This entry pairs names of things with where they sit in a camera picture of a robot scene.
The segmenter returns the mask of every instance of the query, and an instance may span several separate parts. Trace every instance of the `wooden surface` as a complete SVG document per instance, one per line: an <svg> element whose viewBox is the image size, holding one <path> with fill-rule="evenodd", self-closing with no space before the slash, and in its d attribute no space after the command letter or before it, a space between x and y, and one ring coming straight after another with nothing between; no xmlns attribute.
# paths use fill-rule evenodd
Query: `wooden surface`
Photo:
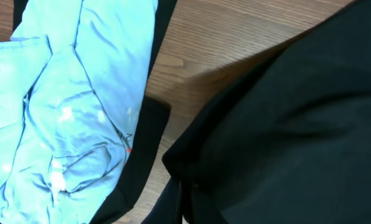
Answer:
<svg viewBox="0 0 371 224"><path fill-rule="evenodd" d="M161 157L201 107L249 70L257 53L320 23L352 0L179 0L146 94L172 105L144 192L117 223L140 223L169 174ZM12 2L0 0L0 40L11 34Z"/></svg>

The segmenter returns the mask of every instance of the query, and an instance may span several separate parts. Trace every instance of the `wood grain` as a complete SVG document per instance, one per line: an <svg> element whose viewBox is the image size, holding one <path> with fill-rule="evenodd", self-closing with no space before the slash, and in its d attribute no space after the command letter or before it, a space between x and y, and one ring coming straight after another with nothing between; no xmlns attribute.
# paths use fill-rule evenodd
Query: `wood grain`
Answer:
<svg viewBox="0 0 371 224"><path fill-rule="evenodd" d="M140 223L151 211L169 179L162 155L214 94L267 55L259 52L315 26L351 1L178 0L146 90L170 103L172 114L143 194L116 223ZM0 0L0 40L8 40L11 23L12 2Z"/></svg>

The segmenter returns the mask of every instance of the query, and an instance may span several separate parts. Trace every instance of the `clothing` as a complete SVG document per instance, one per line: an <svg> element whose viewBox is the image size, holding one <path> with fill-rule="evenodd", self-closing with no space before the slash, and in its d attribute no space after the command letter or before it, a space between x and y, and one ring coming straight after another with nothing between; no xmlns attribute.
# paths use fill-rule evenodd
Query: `clothing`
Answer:
<svg viewBox="0 0 371 224"><path fill-rule="evenodd" d="M176 0L158 1L148 74L153 68L176 2ZM170 105L148 96L144 97L132 153L123 168L118 184L97 211L92 223L113 223L134 207L153 167L169 115Z"/></svg>
<svg viewBox="0 0 371 224"><path fill-rule="evenodd" d="M0 43L0 222L88 223L112 192L133 145L156 4L28 2Z"/></svg>
<svg viewBox="0 0 371 224"><path fill-rule="evenodd" d="M371 223L371 0L217 95L163 162L144 223Z"/></svg>

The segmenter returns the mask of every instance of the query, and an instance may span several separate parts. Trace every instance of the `light blue shirt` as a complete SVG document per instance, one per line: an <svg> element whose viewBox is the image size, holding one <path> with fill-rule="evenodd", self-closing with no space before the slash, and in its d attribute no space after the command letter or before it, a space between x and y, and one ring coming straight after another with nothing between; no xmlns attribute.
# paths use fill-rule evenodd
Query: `light blue shirt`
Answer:
<svg viewBox="0 0 371 224"><path fill-rule="evenodd" d="M157 0L30 0L0 42L0 222L89 223L133 144Z"/></svg>

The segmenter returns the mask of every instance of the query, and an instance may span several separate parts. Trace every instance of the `black cloth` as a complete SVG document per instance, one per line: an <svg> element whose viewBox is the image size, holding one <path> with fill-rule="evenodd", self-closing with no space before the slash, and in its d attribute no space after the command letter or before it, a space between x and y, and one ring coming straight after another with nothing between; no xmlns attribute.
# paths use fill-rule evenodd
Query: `black cloth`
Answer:
<svg viewBox="0 0 371 224"><path fill-rule="evenodd" d="M163 162L144 223L371 223L371 0L221 92Z"/></svg>
<svg viewBox="0 0 371 224"><path fill-rule="evenodd" d="M13 30L21 23L28 0L14 0ZM149 73L162 44L177 0L159 0ZM163 131L170 115L170 105L145 96L134 135L133 150L114 191L106 198L92 223L112 223L131 210L141 195L152 169Z"/></svg>

